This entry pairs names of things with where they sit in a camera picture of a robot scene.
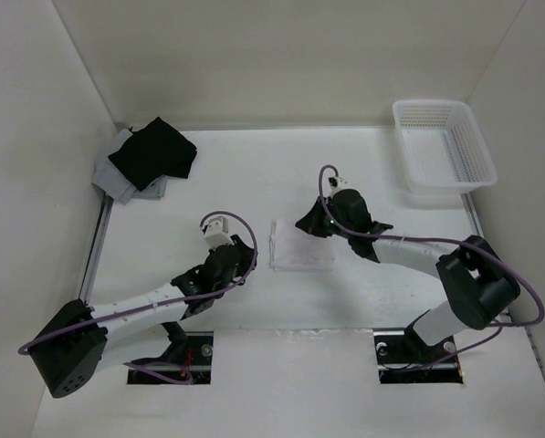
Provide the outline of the white tank top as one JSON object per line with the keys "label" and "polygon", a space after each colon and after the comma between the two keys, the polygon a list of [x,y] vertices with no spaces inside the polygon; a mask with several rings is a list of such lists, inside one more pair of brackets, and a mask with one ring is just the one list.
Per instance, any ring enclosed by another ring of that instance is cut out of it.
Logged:
{"label": "white tank top", "polygon": [[308,235],[295,221],[272,221],[269,237],[269,266],[276,272],[328,272],[335,265],[336,252],[330,240]]}

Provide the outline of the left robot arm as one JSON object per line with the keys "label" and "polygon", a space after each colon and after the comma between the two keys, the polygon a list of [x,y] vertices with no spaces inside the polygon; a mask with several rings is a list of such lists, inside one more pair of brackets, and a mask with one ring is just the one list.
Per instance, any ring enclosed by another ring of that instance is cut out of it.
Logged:
{"label": "left robot arm", "polygon": [[114,365],[139,370],[155,360],[175,363],[186,342],[181,322],[243,285],[256,265],[257,245],[230,235],[202,264],[150,292],[94,307],[69,301],[19,352],[31,358],[55,399]]}

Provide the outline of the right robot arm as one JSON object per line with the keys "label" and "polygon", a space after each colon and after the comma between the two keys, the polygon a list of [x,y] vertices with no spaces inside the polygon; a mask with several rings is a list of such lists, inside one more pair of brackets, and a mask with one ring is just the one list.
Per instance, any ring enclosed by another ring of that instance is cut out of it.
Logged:
{"label": "right robot arm", "polygon": [[407,267],[440,281],[446,301],[404,329],[403,350],[412,360],[426,360],[466,329],[484,329],[520,294],[513,276],[482,256],[496,254],[485,239],[471,235],[454,250],[440,243],[395,239],[390,232],[393,226],[373,220],[365,200],[354,189],[318,197],[295,226],[319,238],[338,235],[363,259]]}

